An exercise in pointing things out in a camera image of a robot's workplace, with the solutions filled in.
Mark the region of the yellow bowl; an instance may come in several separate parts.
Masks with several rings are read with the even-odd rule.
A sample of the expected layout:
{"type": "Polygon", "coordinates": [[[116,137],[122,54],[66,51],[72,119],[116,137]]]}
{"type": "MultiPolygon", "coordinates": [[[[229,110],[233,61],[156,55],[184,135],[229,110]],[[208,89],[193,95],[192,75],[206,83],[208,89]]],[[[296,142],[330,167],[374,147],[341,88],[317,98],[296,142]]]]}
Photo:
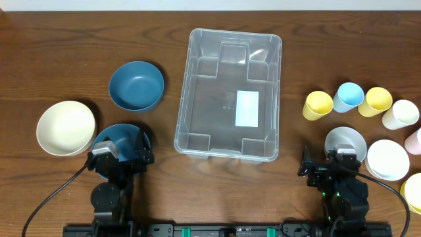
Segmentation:
{"type": "Polygon", "coordinates": [[[417,214],[420,214],[420,173],[416,173],[409,177],[401,186],[400,194],[405,198],[409,205],[409,209],[417,214]]]}

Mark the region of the cream bowl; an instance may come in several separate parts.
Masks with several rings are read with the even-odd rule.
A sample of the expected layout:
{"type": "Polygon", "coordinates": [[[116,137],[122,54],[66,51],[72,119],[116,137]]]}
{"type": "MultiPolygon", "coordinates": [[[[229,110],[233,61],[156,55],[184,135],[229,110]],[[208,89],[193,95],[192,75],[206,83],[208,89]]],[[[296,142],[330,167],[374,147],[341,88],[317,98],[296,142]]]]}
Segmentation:
{"type": "Polygon", "coordinates": [[[40,117],[36,138],[40,147],[55,156],[73,156],[89,148],[97,132],[91,109],[78,101],[52,105],[40,117]]]}

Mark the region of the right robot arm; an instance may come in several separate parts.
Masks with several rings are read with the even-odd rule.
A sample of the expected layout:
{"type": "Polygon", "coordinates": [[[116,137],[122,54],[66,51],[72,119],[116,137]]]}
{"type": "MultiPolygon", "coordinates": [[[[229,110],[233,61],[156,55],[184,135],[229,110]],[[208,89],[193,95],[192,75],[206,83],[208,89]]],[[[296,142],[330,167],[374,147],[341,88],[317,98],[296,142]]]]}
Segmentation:
{"type": "Polygon", "coordinates": [[[369,210],[368,186],[356,179],[361,162],[351,145],[337,145],[327,154],[326,163],[311,158],[307,147],[298,176],[307,177],[307,185],[322,193],[324,222],[312,225],[310,236],[362,236],[369,210]]]}

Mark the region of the grey bowl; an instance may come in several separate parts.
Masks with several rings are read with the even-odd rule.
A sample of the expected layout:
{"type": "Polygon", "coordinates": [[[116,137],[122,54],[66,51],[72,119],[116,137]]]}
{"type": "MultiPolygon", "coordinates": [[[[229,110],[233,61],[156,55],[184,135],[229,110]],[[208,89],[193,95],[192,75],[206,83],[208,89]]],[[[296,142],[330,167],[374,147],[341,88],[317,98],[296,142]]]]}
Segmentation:
{"type": "Polygon", "coordinates": [[[351,145],[355,150],[357,160],[360,162],[363,162],[366,157],[366,141],[353,128],[340,126],[331,130],[325,139],[324,153],[327,155],[329,151],[334,150],[336,145],[351,145]]]}

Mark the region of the white bowl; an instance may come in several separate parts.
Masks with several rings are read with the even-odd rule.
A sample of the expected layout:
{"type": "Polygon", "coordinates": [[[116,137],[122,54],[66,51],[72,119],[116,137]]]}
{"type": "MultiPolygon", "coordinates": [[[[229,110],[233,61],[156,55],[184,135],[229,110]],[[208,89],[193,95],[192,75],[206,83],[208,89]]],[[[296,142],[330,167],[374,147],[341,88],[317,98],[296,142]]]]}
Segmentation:
{"type": "Polygon", "coordinates": [[[387,181],[404,178],[410,167],[405,149],[392,140],[378,140],[368,149],[364,160],[368,172],[387,181]]]}

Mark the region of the pink cup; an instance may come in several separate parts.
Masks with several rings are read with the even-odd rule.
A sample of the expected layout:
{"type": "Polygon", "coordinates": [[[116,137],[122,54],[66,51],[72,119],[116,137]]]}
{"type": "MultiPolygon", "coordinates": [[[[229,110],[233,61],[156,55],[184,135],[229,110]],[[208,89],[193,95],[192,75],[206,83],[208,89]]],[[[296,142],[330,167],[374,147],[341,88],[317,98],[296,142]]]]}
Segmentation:
{"type": "Polygon", "coordinates": [[[421,154],[421,128],[411,134],[404,142],[405,149],[413,154],[421,154]]]}

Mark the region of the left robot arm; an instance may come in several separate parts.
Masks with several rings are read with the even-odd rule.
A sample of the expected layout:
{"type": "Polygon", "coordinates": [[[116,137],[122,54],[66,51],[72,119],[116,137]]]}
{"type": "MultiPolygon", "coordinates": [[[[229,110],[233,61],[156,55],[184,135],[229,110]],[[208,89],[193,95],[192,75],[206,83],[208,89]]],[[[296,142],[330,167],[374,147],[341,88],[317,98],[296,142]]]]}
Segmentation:
{"type": "Polygon", "coordinates": [[[90,197],[94,207],[93,236],[137,236],[131,220],[134,176],[144,173],[155,157],[142,130],[134,142],[135,157],[120,161],[118,155],[118,148],[108,136],[87,155],[87,169],[107,178],[93,189],[90,197]]]}

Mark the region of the dark blue bowl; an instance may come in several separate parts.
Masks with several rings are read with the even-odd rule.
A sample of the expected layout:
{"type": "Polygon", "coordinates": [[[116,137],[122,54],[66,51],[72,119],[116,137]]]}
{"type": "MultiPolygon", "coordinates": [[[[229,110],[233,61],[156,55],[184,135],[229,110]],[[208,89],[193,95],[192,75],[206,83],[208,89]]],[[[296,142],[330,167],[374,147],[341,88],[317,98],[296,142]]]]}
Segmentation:
{"type": "Polygon", "coordinates": [[[136,113],[154,109],[164,94],[164,76],[153,64],[132,61],[111,76],[109,95],[119,107],[136,113]]]}
{"type": "Polygon", "coordinates": [[[139,127],[133,124],[115,124],[100,132],[93,141],[92,146],[96,143],[102,142],[106,137],[108,137],[118,149],[119,161],[123,162],[130,159],[137,159],[137,154],[134,149],[138,133],[139,127]]]}

